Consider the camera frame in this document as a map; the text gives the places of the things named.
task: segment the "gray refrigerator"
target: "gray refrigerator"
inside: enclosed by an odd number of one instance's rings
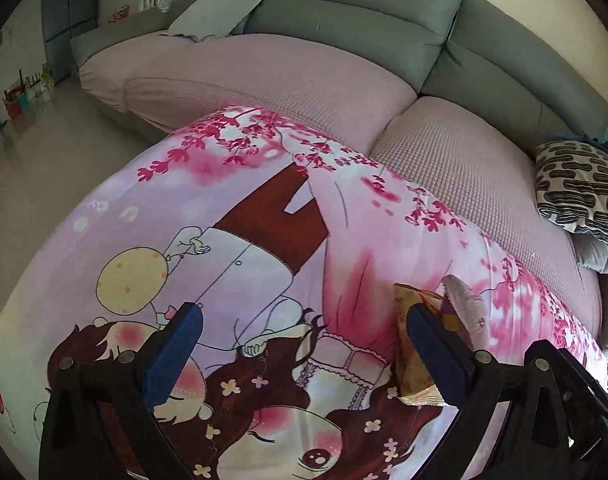
[[[98,0],[42,0],[44,47],[55,83],[75,69],[71,38],[97,28],[97,16]]]

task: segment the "gray tiled floor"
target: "gray tiled floor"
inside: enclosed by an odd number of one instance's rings
[[[0,134],[0,311],[50,233],[146,140],[97,112],[76,80]]]

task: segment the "brown pants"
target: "brown pants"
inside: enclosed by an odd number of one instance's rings
[[[213,227],[234,234],[274,254],[293,275],[328,236],[328,229],[312,199],[299,211],[284,211],[308,180],[294,164],[258,187]]]

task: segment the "sofa backrest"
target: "sofa backrest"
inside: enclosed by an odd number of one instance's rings
[[[177,0],[176,18],[195,0]],[[533,32],[485,0],[264,0],[244,33],[328,44],[472,111],[534,157],[555,134],[601,138],[608,103]]]

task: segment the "textured pink seat cover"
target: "textured pink seat cover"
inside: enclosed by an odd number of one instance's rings
[[[578,267],[569,234],[535,207],[535,164],[495,128],[423,97],[391,121],[372,158],[430,189],[514,254],[590,333],[601,324],[597,275]]]
[[[244,34],[141,66],[126,83],[133,113],[166,131],[226,104],[258,105],[368,153],[417,94],[382,67],[311,41]]]
[[[159,32],[123,41],[86,61],[79,69],[79,80],[89,94],[119,112],[128,112],[124,85],[129,76],[140,66],[192,44],[186,38],[159,36]]]

